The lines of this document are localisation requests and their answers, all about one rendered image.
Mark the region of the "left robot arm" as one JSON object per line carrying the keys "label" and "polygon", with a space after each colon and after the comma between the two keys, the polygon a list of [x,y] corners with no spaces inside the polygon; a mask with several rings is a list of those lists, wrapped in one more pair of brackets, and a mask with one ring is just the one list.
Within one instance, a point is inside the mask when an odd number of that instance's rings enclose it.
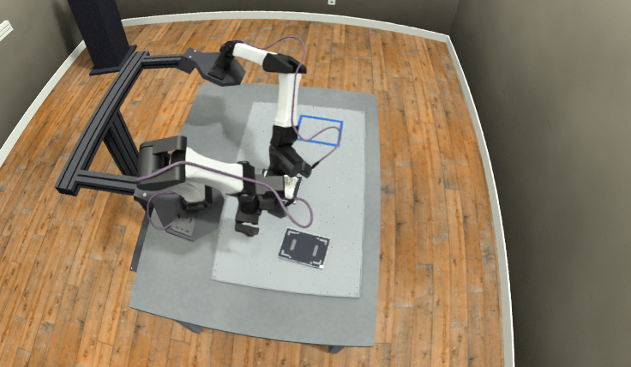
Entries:
{"label": "left robot arm", "polygon": [[262,69],[266,72],[279,73],[278,110],[273,124],[272,139],[269,142],[271,144],[268,149],[269,159],[274,164],[278,164],[288,177],[296,177],[298,173],[303,177],[310,177],[312,172],[311,167],[309,175],[305,172],[301,172],[303,168],[303,158],[296,152],[296,149],[292,147],[294,142],[298,139],[294,131],[293,117],[296,125],[295,129],[297,132],[299,131],[299,125],[297,125],[298,86],[301,80],[301,74],[307,74],[307,68],[301,64],[297,73],[300,62],[295,58],[281,53],[277,54],[264,51],[240,41],[229,40],[219,51],[220,55],[212,68],[208,71],[208,74],[221,81],[231,67],[235,59],[234,57],[240,57],[257,63],[261,65]]}

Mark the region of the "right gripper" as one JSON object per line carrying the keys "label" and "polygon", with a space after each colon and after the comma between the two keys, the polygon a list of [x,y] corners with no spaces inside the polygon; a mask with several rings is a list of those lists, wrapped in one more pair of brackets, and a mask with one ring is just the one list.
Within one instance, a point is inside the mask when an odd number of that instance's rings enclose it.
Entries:
{"label": "right gripper", "polygon": [[252,203],[245,204],[245,203],[238,202],[238,205],[237,205],[237,212],[236,212],[236,217],[235,217],[236,223],[235,223],[234,229],[235,229],[235,232],[240,232],[249,238],[252,238],[255,235],[258,235],[260,228],[249,226],[249,225],[243,225],[244,222],[251,223],[251,225],[257,226],[262,210],[272,211],[281,215],[284,214],[284,210],[280,206],[277,199],[262,200],[262,196],[257,196],[256,200]]}

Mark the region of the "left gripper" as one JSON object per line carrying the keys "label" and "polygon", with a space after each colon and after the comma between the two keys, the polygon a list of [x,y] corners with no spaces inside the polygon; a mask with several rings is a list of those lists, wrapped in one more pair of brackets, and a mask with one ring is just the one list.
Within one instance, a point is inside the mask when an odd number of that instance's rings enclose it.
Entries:
{"label": "left gripper", "polygon": [[[269,160],[269,167],[267,169],[267,173],[265,177],[272,177],[272,176],[285,176],[286,174],[278,167],[278,164],[274,164],[273,162],[271,162]],[[306,163],[306,161],[303,162],[302,164],[303,168],[301,170],[301,172],[305,172],[309,175],[310,173],[310,167],[311,165],[309,165],[308,163]]]}

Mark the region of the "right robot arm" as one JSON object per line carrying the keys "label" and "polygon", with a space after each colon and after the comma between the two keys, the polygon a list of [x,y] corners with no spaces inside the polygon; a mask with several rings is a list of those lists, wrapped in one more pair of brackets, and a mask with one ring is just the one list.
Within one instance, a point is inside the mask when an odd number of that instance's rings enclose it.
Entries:
{"label": "right robot arm", "polygon": [[[171,150],[175,151],[170,155],[167,152]],[[171,165],[184,163],[184,165],[165,168],[170,163]],[[171,229],[186,236],[191,236],[193,233],[198,211],[213,205],[212,187],[226,196],[236,197],[239,202],[245,204],[254,202],[258,195],[262,195],[262,200],[277,199],[270,189],[244,181],[237,176],[265,183],[274,189],[280,199],[285,198],[284,176],[264,177],[264,174],[255,174],[255,167],[245,160],[235,164],[226,164],[201,156],[187,147],[185,136],[176,135],[146,141],[139,147],[137,189],[145,191],[169,189],[178,193],[180,196]]]}

